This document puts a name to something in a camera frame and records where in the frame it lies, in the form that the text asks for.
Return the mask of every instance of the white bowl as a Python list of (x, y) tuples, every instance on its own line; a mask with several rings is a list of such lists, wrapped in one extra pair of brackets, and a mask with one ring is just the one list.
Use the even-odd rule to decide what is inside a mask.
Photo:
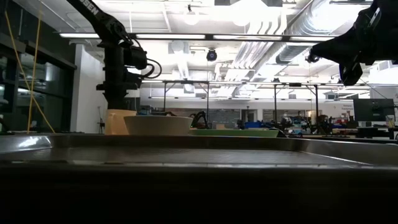
[(127, 116), (124, 121), (132, 135), (183, 136), (189, 133), (193, 119), (178, 116)]

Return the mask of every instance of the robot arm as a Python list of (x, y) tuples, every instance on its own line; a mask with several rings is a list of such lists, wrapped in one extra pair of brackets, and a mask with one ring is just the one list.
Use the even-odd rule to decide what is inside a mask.
[[(162, 67), (154, 60), (147, 59), (146, 53), (138, 43), (134, 46), (123, 24), (113, 16), (103, 12), (92, 0), (67, 0), (93, 26), (102, 42), (98, 45), (105, 52), (105, 81), (97, 85), (97, 90), (103, 90), (108, 101), (108, 109), (125, 110), (124, 97), (127, 90), (140, 88), (142, 79), (156, 78), (162, 72)], [(160, 72), (149, 77), (154, 72), (154, 66), (148, 63), (153, 61), (160, 67)], [(129, 73), (126, 66), (138, 70), (147, 66), (152, 69), (145, 75)]]
[(398, 60), (397, 38), (398, 1), (375, 0), (359, 12), (347, 33), (314, 45), (307, 60), (317, 62), (323, 57), (338, 63), (343, 84), (354, 85), (363, 73), (360, 63)]
[(121, 40), (132, 45), (126, 29), (113, 16), (103, 12), (92, 0), (67, 0), (90, 22), (103, 42), (118, 45)]

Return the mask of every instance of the metal frame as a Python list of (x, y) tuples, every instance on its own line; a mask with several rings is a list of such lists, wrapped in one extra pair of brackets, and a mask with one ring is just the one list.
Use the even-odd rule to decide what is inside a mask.
[[(277, 122), (277, 98), (276, 98), (276, 96), (277, 96), (277, 94), (281, 91), (281, 89), (283, 88), (281, 88), (278, 92), (276, 92), (276, 87), (278, 86), (278, 85), (283, 85), (284, 87), (286, 86), (286, 83), (283, 83), (283, 84), (274, 84), (274, 109), (275, 109), (275, 111), (274, 111), (274, 121), (275, 122)], [(314, 87), (315, 87), (315, 92), (313, 92), (311, 89), (310, 89), (310, 87), (308, 87), (309, 85), (305, 85), (305, 87), (307, 87), (308, 88), (308, 90), (310, 90), (311, 91), (311, 93), (313, 93), (314, 95), (315, 95), (315, 109), (316, 109), (316, 113), (317, 113), (317, 118), (316, 118), (316, 120), (315, 120), (315, 122), (316, 122), (316, 125), (318, 125), (319, 124), (319, 104), (318, 104), (318, 85), (317, 84), (311, 84), (311, 85), (313, 85)]]
[[(209, 121), (209, 92), (210, 92), (210, 82), (209, 81), (190, 81), (190, 80), (164, 80), (164, 95), (163, 95), (163, 112), (166, 112), (166, 93), (173, 88), (173, 86), (176, 83), (179, 84), (191, 84), (193, 85), (194, 83), (197, 83), (200, 85), (200, 87), (203, 88), (203, 90), (206, 92), (206, 100), (207, 100), (207, 107), (206, 107), (206, 119)], [(173, 83), (172, 86), (170, 86), (168, 89), (166, 88), (168, 83)], [(206, 84), (207, 85), (207, 91), (201, 84)]]

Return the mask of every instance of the yellow cable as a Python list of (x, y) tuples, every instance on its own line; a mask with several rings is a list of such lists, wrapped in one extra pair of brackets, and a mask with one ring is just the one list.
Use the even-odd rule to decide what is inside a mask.
[[(35, 48), (35, 59), (33, 62), (33, 74), (32, 74), (32, 86), (31, 90), (34, 90), (34, 83), (35, 83), (35, 75), (36, 75), (36, 61), (37, 61), (37, 48), (39, 47), (39, 37), (40, 37), (40, 25), (42, 21), (42, 13), (39, 12), (39, 21), (37, 24), (37, 34), (36, 34), (36, 48)], [(33, 102), (33, 91), (30, 91), (30, 104), (29, 104), (29, 117), (27, 120), (27, 133), (29, 134), (30, 131), (30, 122), (32, 120), (32, 102)]]
[[(8, 13), (7, 13), (7, 11), (6, 11), (6, 20), (7, 20), (7, 25), (8, 25), (8, 31), (9, 31), (10, 37), (11, 37), (12, 46), (14, 47), (14, 51), (15, 51), (15, 55), (16, 55), (16, 57), (17, 57), (17, 61), (18, 61), (19, 68), (21, 69), (22, 75), (24, 76), (24, 81), (25, 81), (26, 87), (27, 87), (27, 89), (30, 91), (30, 87), (29, 87), (29, 84), (28, 84), (28, 82), (27, 82), (27, 80), (26, 80), (26, 75), (25, 75), (24, 69), (22, 68), (21, 60), (19, 60), (19, 55), (18, 55), (17, 47), (16, 47), (16, 45), (15, 45), (14, 36), (12, 35), (10, 20), (9, 20), (9, 18), (8, 18)], [(37, 102), (37, 100), (36, 100), (35, 98), (33, 98), (33, 101), (35, 102), (35, 104), (36, 104), (36, 106), (37, 106), (37, 109), (39, 109), (40, 113), (42, 114), (44, 121), (45, 121), (45, 122), (47, 123), (47, 125), (50, 127), (51, 131), (52, 131), (53, 133), (55, 133), (54, 129), (51, 127), (49, 121), (47, 120), (47, 118), (45, 117), (45, 115), (44, 115), (42, 109), (40, 108), (39, 103)]]

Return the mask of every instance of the computer monitor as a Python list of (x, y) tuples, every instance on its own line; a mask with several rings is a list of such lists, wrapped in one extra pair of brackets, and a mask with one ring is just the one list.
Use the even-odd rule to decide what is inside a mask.
[(354, 99), (355, 121), (386, 121), (394, 116), (392, 99)]

